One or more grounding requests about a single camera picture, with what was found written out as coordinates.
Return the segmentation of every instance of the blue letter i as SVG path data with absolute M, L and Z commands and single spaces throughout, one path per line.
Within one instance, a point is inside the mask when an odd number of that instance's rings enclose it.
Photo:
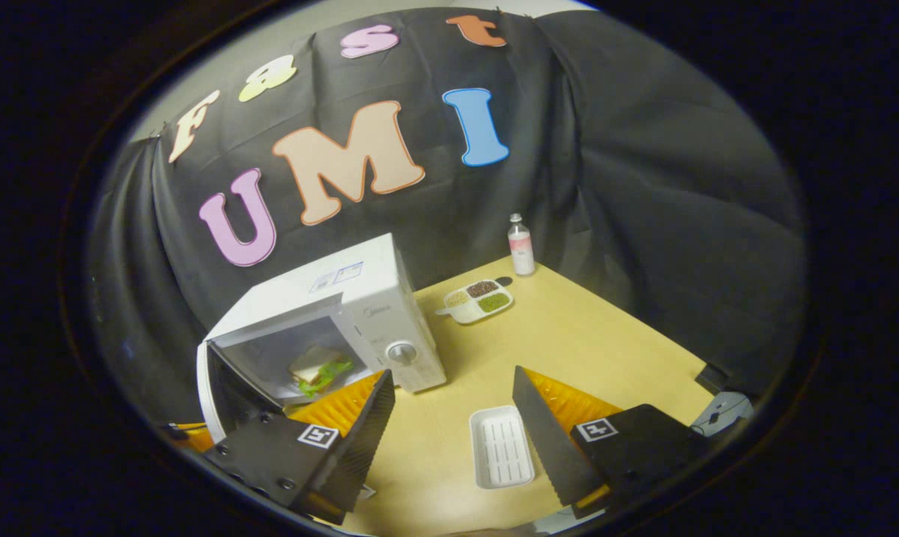
M 499 142 L 496 127 L 492 124 L 489 100 L 492 94 L 487 89 L 450 89 L 442 94 L 442 101 L 456 109 L 459 123 L 466 135 L 466 166 L 485 166 L 508 157 L 508 147 Z

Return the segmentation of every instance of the white wall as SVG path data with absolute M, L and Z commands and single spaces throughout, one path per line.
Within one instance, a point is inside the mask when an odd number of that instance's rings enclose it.
M 388 13 L 388 11 L 411 10 L 414 7 L 477 7 L 494 10 L 499 7 L 506 13 L 541 16 L 556 11 L 591 10 L 592 8 L 573 0 L 323 0 L 293 11 L 242 37 L 214 57 L 214 65 L 231 64 L 231 58 L 241 57 L 253 51 L 261 43 L 273 40 L 295 40 L 302 35 L 312 34 L 350 20 Z M 190 70 L 143 116 L 134 130 L 132 139 L 142 139 L 160 133 L 163 123 L 182 112 L 190 102 L 213 91 L 219 67 L 200 65 Z

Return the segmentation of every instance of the pink letter u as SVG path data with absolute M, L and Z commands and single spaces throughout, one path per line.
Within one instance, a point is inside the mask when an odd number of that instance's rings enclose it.
M 241 242 L 234 234 L 231 221 L 224 212 L 224 204 L 227 203 L 224 194 L 218 192 L 201 205 L 201 220 L 210 228 L 210 234 L 213 235 L 214 242 L 217 242 L 217 248 L 220 248 L 221 254 L 224 254 L 228 261 L 237 266 L 260 263 L 267 259 L 276 245 L 276 227 L 257 185 L 260 176 L 260 168 L 251 168 L 231 184 L 231 192 L 244 201 L 244 207 L 247 207 L 251 221 L 254 222 L 257 235 L 250 242 Z

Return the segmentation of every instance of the microwave knob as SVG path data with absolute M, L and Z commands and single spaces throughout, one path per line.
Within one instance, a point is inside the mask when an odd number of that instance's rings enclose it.
M 386 356 L 402 365 L 409 365 L 416 358 L 416 347 L 408 341 L 397 341 L 386 348 Z

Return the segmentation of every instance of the letter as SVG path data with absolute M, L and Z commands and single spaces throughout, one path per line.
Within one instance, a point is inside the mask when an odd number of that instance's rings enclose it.
M 293 67 L 293 54 L 287 54 L 285 57 L 269 61 L 247 77 L 247 85 L 244 86 L 244 89 L 241 89 L 237 99 L 240 102 L 250 101 L 255 96 L 262 94 L 262 92 L 289 81 L 289 78 L 295 74 L 296 68 Z
M 483 47 L 501 47 L 506 44 L 506 40 L 503 40 L 503 38 L 493 37 L 486 31 L 486 28 L 496 27 L 496 23 L 479 20 L 479 17 L 476 17 L 476 15 L 463 15 L 461 17 L 446 19 L 446 23 L 458 26 L 459 31 L 462 31 L 466 41 L 470 41 L 477 45 L 483 45 Z
M 395 47 L 395 44 L 399 42 L 399 37 L 388 34 L 389 31 L 392 31 L 392 28 L 385 24 L 377 24 L 374 27 L 354 31 L 339 42 L 340 45 L 346 47 L 340 54 L 347 58 L 365 57 L 367 54 Z
M 177 139 L 174 139 L 174 149 L 170 152 L 170 157 L 167 157 L 167 163 L 173 163 L 190 147 L 190 143 L 194 140 L 194 135 L 190 131 L 201 126 L 207 115 L 207 107 L 217 101 L 218 96 L 220 89 L 215 89 L 213 94 L 206 96 L 203 101 L 197 103 L 197 106 L 191 108 L 190 112 L 177 120 Z
M 345 148 L 313 127 L 292 132 L 273 144 L 273 154 L 285 157 L 296 179 L 303 198 L 303 224 L 319 224 L 343 207 L 339 198 L 327 195 L 324 180 L 360 203 L 367 160 L 373 166 L 370 188 L 377 194 L 412 186 L 426 176 L 422 166 L 413 163 L 399 132 L 395 118 L 399 109 L 397 101 L 381 101 L 357 110 Z
M 227 198 L 223 194 L 218 192 L 201 205 L 201 220 L 210 228 L 210 234 L 213 235 L 214 242 L 217 242 L 217 248 L 220 248 L 221 254 L 224 254 L 228 261 L 237 266 L 260 263 L 267 259 L 276 245 L 276 227 L 269 216 L 267 204 L 264 204 L 258 186 L 260 176 L 260 168 L 251 168 L 240 174 L 231 184 L 231 192 L 244 201 L 244 207 L 247 207 L 251 221 L 254 222 L 257 235 L 250 242 L 241 242 L 234 234 L 231 221 L 224 212 Z
M 466 135 L 466 166 L 486 166 L 508 157 L 508 147 L 499 142 L 496 127 L 492 124 L 489 100 L 492 94 L 487 89 L 450 89 L 442 94 L 442 101 L 456 109 L 459 123 Z

